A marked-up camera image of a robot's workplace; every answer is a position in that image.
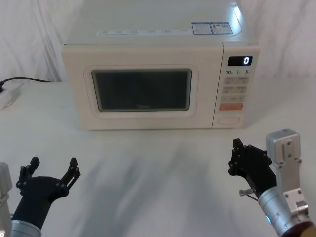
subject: black power cord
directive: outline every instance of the black power cord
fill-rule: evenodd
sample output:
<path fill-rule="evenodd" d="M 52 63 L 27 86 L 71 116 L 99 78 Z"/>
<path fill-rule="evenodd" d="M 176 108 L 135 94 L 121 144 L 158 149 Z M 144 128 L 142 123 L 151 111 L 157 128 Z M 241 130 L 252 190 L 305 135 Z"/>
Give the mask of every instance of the black power cord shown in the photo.
<path fill-rule="evenodd" d="M 52 82 L 52 81 L 47 81 L 47 80 L 39 80 L 39 79 L 35 79 L 35 78 L 28 78 L 28 77 L 13 77 L 13 78 L 8 78 L 5 79 L 3 81 L 0 81 L 0 93 L 3 92 L 3 85 L 10 81 L 10 80 L 16 80 L 16 79 L 25 79 L 25 80 L 33 80 L 33 81 L 38 81 L 38 82 Z"/>

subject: microwave control panel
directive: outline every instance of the microwave control panel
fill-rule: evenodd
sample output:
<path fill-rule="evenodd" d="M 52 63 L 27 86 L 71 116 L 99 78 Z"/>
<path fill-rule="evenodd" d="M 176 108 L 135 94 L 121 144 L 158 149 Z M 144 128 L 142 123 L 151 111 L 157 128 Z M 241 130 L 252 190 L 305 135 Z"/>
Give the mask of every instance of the microwave control panel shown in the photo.
<path fill-rule="evenodd" d="M 257 43 L 224 43 L 213 128 L 242 127 L 259 56 Z"/>

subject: cable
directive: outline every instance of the cable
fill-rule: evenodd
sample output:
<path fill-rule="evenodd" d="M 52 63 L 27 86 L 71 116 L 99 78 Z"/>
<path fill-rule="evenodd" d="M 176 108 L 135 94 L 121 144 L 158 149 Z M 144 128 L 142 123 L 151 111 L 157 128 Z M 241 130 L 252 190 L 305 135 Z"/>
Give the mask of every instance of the cable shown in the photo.
<path fill-rule="evenodd" d="M 253 196 L 250 196 L 249 194 L 247 194 L 248 197 L 250 197 L 251 199 L 258 201 L 258 199 L 254 198 Z"/>
<path fill-rule="evenodd" d="M 28 77 L 13 77 L 13 78 L 8 78 L 8 79 L 5 79 L 3 81 L 0 81 L 0 93 L 3 92 L 3 88 L 2 86 L 10 81 L 10 80 L 16 80 L 16 79 L 25 79 L 25 80 L 33 80 L 33 81 L 38 81 L 38 82 L 52 82 L 52 81 L 47 81 L 47 80 L 39 80 L 39 79 L 35 79 L 35 78 L 28 78 Z"/>

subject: microwave button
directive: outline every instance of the microwave button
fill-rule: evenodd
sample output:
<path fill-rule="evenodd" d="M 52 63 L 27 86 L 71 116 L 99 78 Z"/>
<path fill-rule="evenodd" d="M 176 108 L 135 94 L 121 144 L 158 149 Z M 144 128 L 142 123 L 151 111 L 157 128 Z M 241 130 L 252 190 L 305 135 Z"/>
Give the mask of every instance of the microwave button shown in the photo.
<path fill-rule="evenodd" d="M 225 86 L 223 88 L 223 94 L 233 94 L 235 92 L 235 87 L 233 86 Z"/>
<path fill-rule="evenodd" d="M 239 77 L 236 79 L 236 84 L 247 85 L 249 83 L 249 77 Z"/>
<path fill-rule="evenodd" d="M 247 86 L 237 86 L 236 93 L 238 94 L 245 94 L 247 91 Z"/>
<path fill-rule="evenodd" d="M 218 119 L 218 123 L 221 125 L 231 125 L 238 124 L 240 122 L 240 118 L 237 116 L 234 117 L 221 117 Z"/>
<path fill-rule="evenodd" d="M 221 111 L 242 110 L 243 103 L 222 103 L 219 106 Z"/>
<path fill-rule="evenodd" d="M 224 80 L 225 85 L 235 84 L 235 83 L 236 83 L 236 78 L 234 78 L 234 77 L 227 77 Z"/>
<path fill-rule="evenodd" d="M 221 102 L 244 102 L 245 95 L 223 95 L 221 98 Z"/>

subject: label sticker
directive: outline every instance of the label sticker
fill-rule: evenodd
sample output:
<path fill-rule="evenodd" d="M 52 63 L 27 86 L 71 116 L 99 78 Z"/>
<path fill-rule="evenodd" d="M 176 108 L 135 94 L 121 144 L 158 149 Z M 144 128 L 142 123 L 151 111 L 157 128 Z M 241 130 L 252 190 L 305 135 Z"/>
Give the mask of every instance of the label sticker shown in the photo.
<path fill-rule="evenodd" d="M 210 22 L 192 22 L 192 30 L 194 35 L 212 35 Z"/>
<path fill-rule="evenodd" d="M 231 35 L 232 29 L 228 22 L 192 22 L 194 35 Z"/>
<path fill-rule="evenodd" d="M 231 35 L 233 33 L 228 22 L 211 22 L 211 27 L 215 35 Z"/>
<path fill-rule="evenodd" d="M 98 31 L 97 36 L 189 36 L 191 29 L 164 30 L 106 30 Z"/>

